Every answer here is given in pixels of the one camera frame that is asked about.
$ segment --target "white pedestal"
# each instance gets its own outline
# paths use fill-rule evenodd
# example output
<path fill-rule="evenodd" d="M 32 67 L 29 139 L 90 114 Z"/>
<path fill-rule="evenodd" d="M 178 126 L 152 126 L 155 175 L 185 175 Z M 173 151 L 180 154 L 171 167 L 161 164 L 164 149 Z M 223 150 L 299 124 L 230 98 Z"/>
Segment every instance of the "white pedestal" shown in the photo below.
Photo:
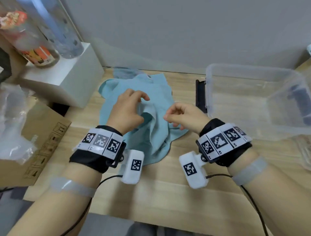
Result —
<path fill-rule="evenodd" d="M 84 52 L 74 59 L 60 58 L 46 69 L 28 63 L 20 84 L 52 102 L 85 107 L 103 77 L 101 66 L 92 46 L 82 43 Z"/>

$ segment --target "black cable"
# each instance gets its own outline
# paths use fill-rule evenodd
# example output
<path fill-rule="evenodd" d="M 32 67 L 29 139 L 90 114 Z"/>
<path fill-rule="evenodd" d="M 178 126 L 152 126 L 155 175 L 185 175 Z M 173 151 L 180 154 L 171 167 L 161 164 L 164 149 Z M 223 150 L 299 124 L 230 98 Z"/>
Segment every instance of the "black cable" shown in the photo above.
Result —
<path fill-rule="evenodd" d="M 212 177 L 214 177 L 214 176 L 227 176 L 227 177 L 232 178 L 231 175 L 227 175 L 227 174 L 208 175 L 208 176 L 206 176 L 206 178 L 209 179 L 209 178 L 212 178 Z M 265 221 L 263 220 L 263 217 L 262 217 L 262 215 L 261 215 L 261 212 L 260 212 L 259 208 L 257 207 L 257 205 L 256 205 L 256 203 L 255 203 L 253 197 L 252 197 L 252 196 L 250 195 L 250 193 L 244 188 L 243 185 L 241 185 L 241 188 L 245 191 L 245 193 L 247 194 L 247 196 L 249 197 L 249 199 L 250 199 L 251 202 L 253 203 L 253 205 L 254 205 L 254 207 L 255 207 L 255 209 L 256 209 L 258 215 L 259 215 L 259 218 L 260 218 L 260 221 L 261 221 L 261 224 L 262 224 L 262 227 L 263 227 L 263 231 L 265 232 L 265 236 L 269 236 L 268 231 L 267 231 L 267 228 L 266 228 L 266 225 L 265 225 Z"/>
<path fill-rule="evenodd" d="M 114 178 L 114 177 L 120 177 L 120 178 L 122 178 L 123 175 L 113 175 L 113 176 L 110 176 L 110 177 L 104 179 L 102 182 L 100 182 L 99 185 L 98 185 L 98 187 L 99 187 L 103 182 L 105 182 L 106 180 L 109 180 L 109 179 Z M 85 214 L 87 213 L 87 210 L 89 209 L 91 203 L 92 203 L 92 198 L 91 198 L 91 200 L 89 201 L 89 203 L 87 204 L 87 206 L 86 206 L 84 212 L 82 213 L 82 215 L 80 216 L 80 218 L 79 218 L 68 230 L 66 230 L 66 231 L 65 231 L 64 233 L 62 233 L 60 236 L 65 236 L 66 234 L 68 234 L 71 230 L 73 230 L 73 229 L 80 223 L 80 221 L 83 219 L 83 217 L 84 217 Z"/>
<path fill-rule="evenodd" d="M 0 193 L 6 192 L 6 191 L 10 191 L 12 189 L 14 189 L 14 188 L 4 188 L 3 190 L 0 190 Z"/>

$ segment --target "gray pants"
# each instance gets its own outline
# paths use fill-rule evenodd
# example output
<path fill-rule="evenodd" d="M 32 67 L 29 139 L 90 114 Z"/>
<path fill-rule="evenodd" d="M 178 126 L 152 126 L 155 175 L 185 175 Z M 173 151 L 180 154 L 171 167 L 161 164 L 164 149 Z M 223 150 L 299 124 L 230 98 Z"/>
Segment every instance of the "gray pants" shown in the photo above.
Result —
<path fill-rule="evenodd" d="M 126 236 L 157 236 L 158 226 L 135 222 L 129 229 Z M 165 236 L 193 236 L 194 234 L 177 229 L 164 228 Z"/>

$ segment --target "hand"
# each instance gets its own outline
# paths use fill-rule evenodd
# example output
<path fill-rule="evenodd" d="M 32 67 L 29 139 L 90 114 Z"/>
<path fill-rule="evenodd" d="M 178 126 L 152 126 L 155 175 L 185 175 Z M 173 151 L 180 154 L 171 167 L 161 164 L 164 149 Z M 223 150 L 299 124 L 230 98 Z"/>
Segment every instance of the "hand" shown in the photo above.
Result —
<path fill-rule="evenodd" d="M 141 98 L 146 101 L 150 100 L 146 93 L 130 88 L 120 94 L 110 112 L 106 125 L 115 128 L 124 135 L 142 124 L 144 118 L 137 114 L 137 105 L 142 101 Z"/>
<path fill-rule="evenodd" d="M 181 124 L 181 130 L 189 129 L 197 134 L 211 120 L 196 106 L 181 102 L 174 103 L 163 118 L 167 122 L 173 123 L 174 127 Z"/>

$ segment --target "mounting screw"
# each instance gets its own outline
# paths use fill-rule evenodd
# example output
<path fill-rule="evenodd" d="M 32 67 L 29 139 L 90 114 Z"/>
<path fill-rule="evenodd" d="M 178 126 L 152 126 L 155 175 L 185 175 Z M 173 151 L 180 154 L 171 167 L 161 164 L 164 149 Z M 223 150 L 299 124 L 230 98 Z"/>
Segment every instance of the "mounting screw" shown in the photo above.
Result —
<path fill-rule="evenodd" d="M 205 158 L 205 156 L 203 156 L 203 154 L 201 155 L 201 160 L 207 162 L 207 159 Z"/>

